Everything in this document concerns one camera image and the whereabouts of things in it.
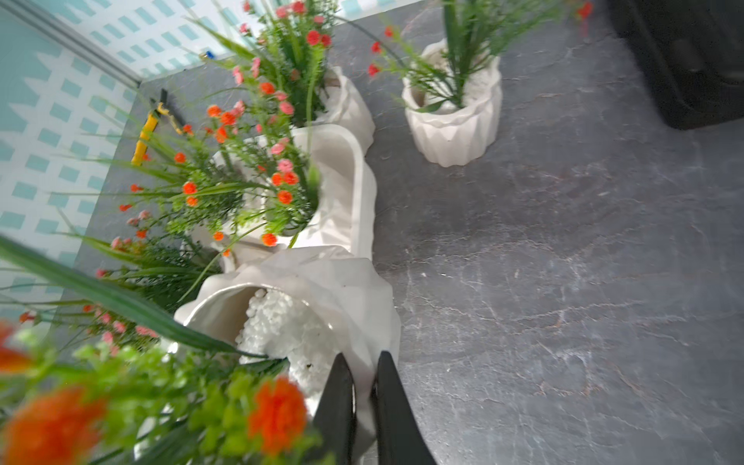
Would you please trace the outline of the pink flower pot twine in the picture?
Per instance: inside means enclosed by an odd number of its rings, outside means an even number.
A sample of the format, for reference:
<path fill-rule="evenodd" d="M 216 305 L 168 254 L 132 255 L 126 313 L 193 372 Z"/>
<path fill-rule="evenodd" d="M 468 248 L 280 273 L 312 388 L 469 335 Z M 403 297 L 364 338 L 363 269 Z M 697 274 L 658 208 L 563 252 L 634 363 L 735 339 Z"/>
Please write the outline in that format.
<path fill-rule="evenodd" d="M 114 261 L 109 269 L 96 271 L 98 280 L 150 301 L 171 317 L 180 305 L 196 298 L 205 279 L 221 271 L 218 253 L 184 234 L 146 239 L 139 231 L 136 240 L 115 238 L 110 243 L 92 236 L 74 237 Z M 48 339 L 61 351 L 99 340 L 110 345 L 112 352 L 123 346 L 143 352 L 159 344 L 156 331 L 72 290 L 69 284 L 79 276 L 75 269 L 47 258 L 43 265 L 55 272 L 52 283 L 74 298 L 29 302 L 19 321 L 47 324 Z"/>

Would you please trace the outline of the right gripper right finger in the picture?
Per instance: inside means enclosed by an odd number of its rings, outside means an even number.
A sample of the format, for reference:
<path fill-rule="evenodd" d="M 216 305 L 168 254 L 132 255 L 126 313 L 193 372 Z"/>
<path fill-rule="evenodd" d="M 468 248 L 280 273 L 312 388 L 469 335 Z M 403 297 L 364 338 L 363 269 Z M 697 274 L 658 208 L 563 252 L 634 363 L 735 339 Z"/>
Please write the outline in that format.
<path fill-rule="evenodd" d="M 381 352 L 371 395 L 376 425 L 378 463 L 434 465 L 436 460 L 418 428 L 393 356 Z"/>

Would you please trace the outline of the orange flower pot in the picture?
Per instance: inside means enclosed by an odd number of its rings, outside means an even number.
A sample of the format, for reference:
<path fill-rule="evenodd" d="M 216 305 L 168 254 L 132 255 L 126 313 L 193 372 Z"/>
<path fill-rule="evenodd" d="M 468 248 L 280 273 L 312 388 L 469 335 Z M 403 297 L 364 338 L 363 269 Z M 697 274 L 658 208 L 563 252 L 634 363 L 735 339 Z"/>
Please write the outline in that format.
<path fill-rule="evenodd" d="M 185 123 L 182 135 L 162 117 L 147 145 L 141 166 L 108 162 L 138 176 L 112 196 L 137 237 L 203 230 L 228 253 L 238 230 L 259 220 L 263 244 L 273 247 L 279 234 L 307 226 L 319 206 L 319 170 L 292 141 L 292 126 L 269 117 L 256 96 L 208 107 L 203 125 Z"/>
<path fill-rule="evenodd" d="M 43 255 L 9 238 L 5 262 L 52 282 Z M 393 288 L 338 246 L 290 249 L 205 280 L 176 315 L 80 272 L 69 287 L 159 336 L 143 352 L 105 342 L 60 356 L 1 327 L 5 464 L 305 464 L 337 354 L 356 389 L 352 462 L 376 442 L 381 352 L 398 354 Z"/>

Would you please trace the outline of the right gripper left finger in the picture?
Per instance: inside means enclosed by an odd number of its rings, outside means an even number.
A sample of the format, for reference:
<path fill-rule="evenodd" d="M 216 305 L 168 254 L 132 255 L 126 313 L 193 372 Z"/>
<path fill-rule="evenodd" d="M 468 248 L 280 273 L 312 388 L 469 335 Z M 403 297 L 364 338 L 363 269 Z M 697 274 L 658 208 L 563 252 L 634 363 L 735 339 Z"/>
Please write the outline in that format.
<path fill-rule="evenodd" d="M 305 464 L 327 457 L 333 458 L 335 464 L 351 464 L 357 425 L 356 389 L 350 367 L 341 353 L 331 366 L 312 424 L 322 443 L 308 451 Z"/>

